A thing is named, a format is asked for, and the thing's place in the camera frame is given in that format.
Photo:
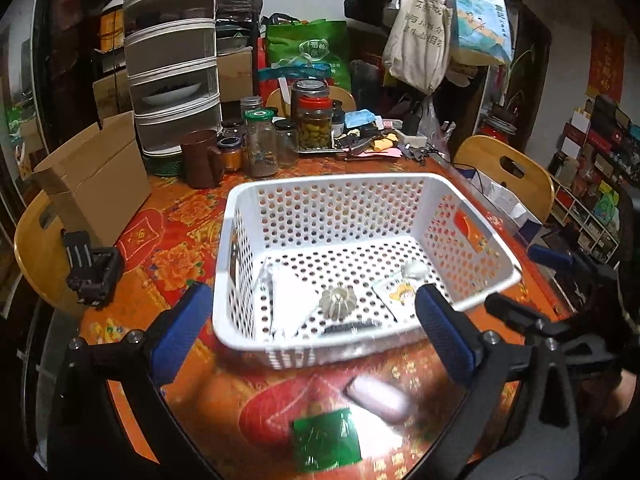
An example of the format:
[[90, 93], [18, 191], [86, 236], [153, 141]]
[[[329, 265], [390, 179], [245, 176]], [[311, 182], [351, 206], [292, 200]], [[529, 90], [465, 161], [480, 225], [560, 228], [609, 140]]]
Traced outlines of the pink white towel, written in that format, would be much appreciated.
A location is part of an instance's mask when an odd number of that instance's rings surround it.
[[345, 394], [352, 402], [392, 425], [404, 422], [414, 411], [413, 400], [407, 393], [373, 376], [352, 378]]

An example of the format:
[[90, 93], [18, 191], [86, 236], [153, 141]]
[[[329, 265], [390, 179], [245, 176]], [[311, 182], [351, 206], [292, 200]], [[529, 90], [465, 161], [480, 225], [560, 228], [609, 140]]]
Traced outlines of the white ridged soft toy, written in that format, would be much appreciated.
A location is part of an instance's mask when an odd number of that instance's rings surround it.
[[356, 309], [357, 302], [352, 286], [329, 287], [320, 296], [319, 309], [327, 320], [343, 321]]

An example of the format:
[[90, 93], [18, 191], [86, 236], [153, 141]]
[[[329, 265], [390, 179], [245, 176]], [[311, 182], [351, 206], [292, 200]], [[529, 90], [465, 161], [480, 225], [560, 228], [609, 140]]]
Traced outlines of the clear plastic bag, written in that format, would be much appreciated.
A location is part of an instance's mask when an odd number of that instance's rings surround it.
[[314, 286], [299, 278], [291, 268], [267, 260], [256, 284], [265, 285], [271, 302], [270, 334], [274, 339], [292, 338], [319, 307]]

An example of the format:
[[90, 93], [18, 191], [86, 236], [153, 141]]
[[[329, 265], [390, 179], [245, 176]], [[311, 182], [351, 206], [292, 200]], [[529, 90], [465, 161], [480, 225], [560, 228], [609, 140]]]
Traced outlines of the green plastic snack packet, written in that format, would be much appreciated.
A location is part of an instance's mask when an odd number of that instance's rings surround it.
[[349, 408], [296, 419], [291, 427], [294, 460], [301, 472], [332, 470], [362, 460]]

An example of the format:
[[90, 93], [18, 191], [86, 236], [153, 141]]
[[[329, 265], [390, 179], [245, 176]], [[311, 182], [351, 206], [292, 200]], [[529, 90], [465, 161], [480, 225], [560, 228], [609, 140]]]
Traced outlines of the black soft object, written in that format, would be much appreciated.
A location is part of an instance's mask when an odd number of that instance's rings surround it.
[[342, 324], [335, 324], [327, 327], [323, 332], [323, 336], [331, 336], [337, 334], [356, 334], [364, 330], [374, 330], [380, 324], [375, 321], [357, 321]]

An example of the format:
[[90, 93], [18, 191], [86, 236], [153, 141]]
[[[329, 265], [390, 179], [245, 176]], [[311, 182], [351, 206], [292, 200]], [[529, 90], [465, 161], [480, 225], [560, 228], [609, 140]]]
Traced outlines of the white blue paper bag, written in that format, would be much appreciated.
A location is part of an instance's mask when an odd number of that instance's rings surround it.
[[542, 223], [515, 193], [473, 167], [457, 166], [456, 169], [518, 227], [516, 238], [525, 247], [532, 244], [542, 228]]

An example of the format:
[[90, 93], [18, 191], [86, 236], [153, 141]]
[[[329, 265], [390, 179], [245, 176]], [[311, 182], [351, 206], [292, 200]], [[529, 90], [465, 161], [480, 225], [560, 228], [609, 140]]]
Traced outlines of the right wooden chair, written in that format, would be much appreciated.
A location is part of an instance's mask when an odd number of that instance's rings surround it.
[[554, 184], [550, 174], [510, 145], [490, 136], [470, 136], [458, 148], [454, 163], [480, 170], [504, 184], [542, 223], [551, 214]]

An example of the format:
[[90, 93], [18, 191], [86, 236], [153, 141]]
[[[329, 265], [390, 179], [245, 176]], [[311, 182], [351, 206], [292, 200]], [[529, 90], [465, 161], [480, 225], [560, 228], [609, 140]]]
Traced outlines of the shelf of boxes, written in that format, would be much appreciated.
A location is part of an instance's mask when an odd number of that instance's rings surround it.
[[548, 173], [552, 224], [598, 261], [620, 261], [623, 186], [639, 184], [639, 126], [608, 96], [588, 100], [565, 124]]

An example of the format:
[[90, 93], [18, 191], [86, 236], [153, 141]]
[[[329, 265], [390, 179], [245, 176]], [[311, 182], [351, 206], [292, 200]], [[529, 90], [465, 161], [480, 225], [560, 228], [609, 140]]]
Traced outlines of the white perforated plastic basket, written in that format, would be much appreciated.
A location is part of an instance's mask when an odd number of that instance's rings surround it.
[[[319, 307], [292, 338], [270, 334], [271, 302], [256, 284], [262, 265], [282, 263], [314, 286], [354, 288], [343, 321]], [[373, 286], [410, 260], [430, 267], [457, 311], [518, 284], [511, 249], [447, 179], [438, 174], [344, 174], [245, 183], [228, 195], [220, 233], [212, 324], [226, 347], [275, 370], [324, 365], [412, 344], [416, 315], [398, 323]], [[375, 321], [374, 330], [323, 336], [335, 324]]]

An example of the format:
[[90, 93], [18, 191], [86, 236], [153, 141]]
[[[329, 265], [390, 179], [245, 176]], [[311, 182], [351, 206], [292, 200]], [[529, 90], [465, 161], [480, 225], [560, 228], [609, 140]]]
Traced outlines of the left wooden chair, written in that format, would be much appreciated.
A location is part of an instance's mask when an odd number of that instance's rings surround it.
[[40, 192], [17, 222], [14, 255], [24, 278], [43, 301], [73, 318], [82, 318], [85, 307], [66, 285], [70, 265], [62, 229], [49, 196]]

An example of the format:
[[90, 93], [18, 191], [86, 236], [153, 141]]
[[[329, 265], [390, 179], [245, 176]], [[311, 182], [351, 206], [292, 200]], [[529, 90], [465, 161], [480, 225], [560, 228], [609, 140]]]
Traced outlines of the brown cardboard box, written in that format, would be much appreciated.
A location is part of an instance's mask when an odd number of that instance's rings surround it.
[[40, 162], [34, 177], [64, 228], [88, 232], [96, 247], [115, 245], [151, 194], [131, 112], [77, 133]]

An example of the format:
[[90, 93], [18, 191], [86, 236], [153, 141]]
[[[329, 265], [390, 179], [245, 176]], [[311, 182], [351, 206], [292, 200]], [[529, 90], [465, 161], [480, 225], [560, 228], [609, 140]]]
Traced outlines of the brown ceramic mug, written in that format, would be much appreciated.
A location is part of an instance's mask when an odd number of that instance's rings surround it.
[[221, 157], [215, 130], [188, 133], [181, 139], [183, 169], [190, 188], [216, 188], [220, 185], [226, 165]]

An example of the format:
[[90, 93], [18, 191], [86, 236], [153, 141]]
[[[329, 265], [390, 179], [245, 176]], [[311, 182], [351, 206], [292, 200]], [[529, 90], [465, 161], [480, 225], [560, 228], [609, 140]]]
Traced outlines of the small amber jar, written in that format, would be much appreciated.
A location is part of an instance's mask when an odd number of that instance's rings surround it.
[[217, 145], [226, 170], [240, 171], [243, 167], [242, 139], [239, 136], [221, 136]]

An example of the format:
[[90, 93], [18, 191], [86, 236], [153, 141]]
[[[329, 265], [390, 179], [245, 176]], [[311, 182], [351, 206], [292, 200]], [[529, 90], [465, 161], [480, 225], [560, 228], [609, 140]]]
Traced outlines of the green lid glass jar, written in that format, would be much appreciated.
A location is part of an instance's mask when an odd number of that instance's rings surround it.
[[246, 154], [253, 178], [273, 176], [279, 169], [277, 135], [272, 118], [273, 112], [265, 108], [245, 113]]

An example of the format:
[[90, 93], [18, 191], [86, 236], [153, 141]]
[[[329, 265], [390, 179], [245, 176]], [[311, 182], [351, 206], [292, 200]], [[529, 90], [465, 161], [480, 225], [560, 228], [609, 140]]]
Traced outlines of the small dark lid jar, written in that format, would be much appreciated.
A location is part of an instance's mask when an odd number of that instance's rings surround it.
[[294, 122], [279, 119], [273, 123], [277, 133], [278, 162], [281, 167], [291, 167], [298, 161], [298, 131]]

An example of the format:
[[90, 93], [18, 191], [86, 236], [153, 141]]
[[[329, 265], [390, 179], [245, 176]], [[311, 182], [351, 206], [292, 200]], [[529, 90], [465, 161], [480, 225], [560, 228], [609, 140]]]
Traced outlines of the beige canvas tote bag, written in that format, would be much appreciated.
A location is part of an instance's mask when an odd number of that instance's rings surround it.
[[447, 0], [399, 0], [383, 52], [390, 76], [433, 94], [449, 64], [451, 21]]

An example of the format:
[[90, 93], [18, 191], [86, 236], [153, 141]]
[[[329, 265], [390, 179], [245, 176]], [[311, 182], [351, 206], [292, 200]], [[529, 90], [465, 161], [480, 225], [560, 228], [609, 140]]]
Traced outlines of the blue illustrated tote bag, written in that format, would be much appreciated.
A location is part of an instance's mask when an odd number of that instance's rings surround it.
[[511, 29], [504, 0], [448, 0], [452, 12], [451, 56], [469, 66], [508, 66]]

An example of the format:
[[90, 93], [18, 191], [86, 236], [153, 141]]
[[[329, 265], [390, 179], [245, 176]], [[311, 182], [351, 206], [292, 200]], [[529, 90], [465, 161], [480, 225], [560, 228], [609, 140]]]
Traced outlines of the red lid pickle jar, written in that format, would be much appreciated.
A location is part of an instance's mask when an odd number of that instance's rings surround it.
[[299, 79], [292, 84], [291, 116], [302, 152], [333, 148], [333, 102], [329, 86], [322, 80]]

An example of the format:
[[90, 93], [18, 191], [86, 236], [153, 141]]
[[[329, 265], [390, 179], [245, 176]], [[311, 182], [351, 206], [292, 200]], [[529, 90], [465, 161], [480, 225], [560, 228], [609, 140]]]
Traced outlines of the green shopping bag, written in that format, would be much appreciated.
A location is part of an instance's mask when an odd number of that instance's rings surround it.
[[270, 67], [326, 64], [337, 87], [352, 90], [350, 38], [345, 21], [301, 21], [273, 13], [262, 18], [266, 26], [265, 47]]

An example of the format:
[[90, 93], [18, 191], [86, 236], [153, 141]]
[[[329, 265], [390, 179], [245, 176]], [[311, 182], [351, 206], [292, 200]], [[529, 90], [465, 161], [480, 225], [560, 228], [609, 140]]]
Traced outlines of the tiered mesh food cover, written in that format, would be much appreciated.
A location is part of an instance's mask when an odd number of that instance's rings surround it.
[[122, 0], [124, 55], [142, 152], [180, 151], [184, 136], [221, 128], [217, 0]]

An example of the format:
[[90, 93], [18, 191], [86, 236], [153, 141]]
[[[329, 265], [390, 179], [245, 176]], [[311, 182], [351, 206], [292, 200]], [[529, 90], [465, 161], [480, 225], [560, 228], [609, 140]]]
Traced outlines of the red wall scroll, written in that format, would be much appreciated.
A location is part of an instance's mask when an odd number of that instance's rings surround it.
[[623, 94], [625, 44], [623, 35], [593, 25], [587, 96], [607, 96], [620, 104]]

